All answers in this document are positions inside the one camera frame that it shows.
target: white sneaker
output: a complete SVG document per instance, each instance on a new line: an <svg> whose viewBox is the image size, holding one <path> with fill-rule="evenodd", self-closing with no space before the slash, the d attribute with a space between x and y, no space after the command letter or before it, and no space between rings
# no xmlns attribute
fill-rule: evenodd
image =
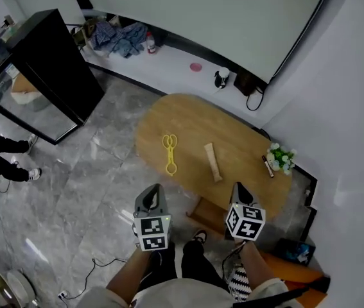
<svg viewBox="0 0 364 308"><path fill-rule="evenodd" d="M28 138L28 144L29 144L29 149L25 152L26 154L29 154L33 145L36 144L36 142L38 141L38 136L31 134Z"/></svg>
<svg viewBox="0 0 364 308"><path fill-rule="evenodd" d="M207 232L204 229L199 229L192 238L192 241L199 241L202 244L205 244L207 239Z"/></svg>
<svg viewBox="0 0 364 308"><path fill-rule="evenodd" d="M29 179L28 179L28 181L32 182L34 180L38 180L40 178L41 174L42 174L42 169L41 168L29 170Z"/></svg>

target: white shirt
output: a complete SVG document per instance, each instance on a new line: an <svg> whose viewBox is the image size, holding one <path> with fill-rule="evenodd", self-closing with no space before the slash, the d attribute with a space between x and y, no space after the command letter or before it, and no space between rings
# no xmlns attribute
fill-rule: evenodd
<svg viewBox="0 0 364 308"><path fill-rule="evenodd" d="M287 292L288 288L278 278L267 280L248 296L248 300L266 298ZM233 297L220 287L191 278L176 278L139 292L136 308L231 308ZM128 308L117 294L103 287L94 287L86 293L76 308ZM302 308L296 300L287 301L279 308Z"/></svg>

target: black cabinet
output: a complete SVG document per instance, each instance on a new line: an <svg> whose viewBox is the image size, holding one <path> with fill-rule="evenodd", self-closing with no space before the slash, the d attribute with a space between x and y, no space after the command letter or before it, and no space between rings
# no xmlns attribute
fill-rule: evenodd
<svg viewBox="0 0 364 308"><path fill-rule="evenodd" d="M52 144L103 95L56 9L34 14L0 49L0 113Z"/></svg>

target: black pants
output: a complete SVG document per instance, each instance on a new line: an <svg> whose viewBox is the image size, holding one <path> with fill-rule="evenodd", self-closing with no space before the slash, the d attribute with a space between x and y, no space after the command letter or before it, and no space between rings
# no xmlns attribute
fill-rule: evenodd
<svg viewBox="0 0 364 308"><path fill-rule="evenodd" d="M29 149L27 141L13 141L0 136L0 153L25 153ZM15 182L25 182L29 179L29 173L16 164L11 164L0 157L0 175Z"/></svg>
<svg viewBox="0 0 364 308"><path fill-rule="evenodd" d="M229 292L226 282L220 278L213 265L205 258L203 253L203 245L199 241L186 243L183 248L182 277L213 284ZM167 250L152 253L148 269L144 275L138 291L177 278L175 245L173 243L169 244Z"/></svg>

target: blue cloth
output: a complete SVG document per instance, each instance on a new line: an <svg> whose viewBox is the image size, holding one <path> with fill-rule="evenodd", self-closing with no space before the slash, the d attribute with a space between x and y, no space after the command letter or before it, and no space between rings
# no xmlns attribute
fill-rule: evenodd
<svg viewBox="0 0 364 308"><path fill-rule="evenodd" d="M113 51L129 58L144 49L141 43L146 40L147 31L148 27L140 22L120 28L103 21L96 24L91 44L95 50L106 50L109 53Z"/></svg>

